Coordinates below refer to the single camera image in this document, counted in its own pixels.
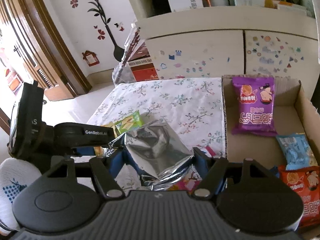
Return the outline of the white dotted glove hand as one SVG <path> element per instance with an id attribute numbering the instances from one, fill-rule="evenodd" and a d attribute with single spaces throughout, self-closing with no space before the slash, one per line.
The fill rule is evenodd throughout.
<path id="1" fill-rule="evenodd" d="M 15 158 L 8 158 L 1 163 L 1 235 L 6 236 L 20 229 L 12 204 L 26 187 L 41 176 L 33 164 Z"/>

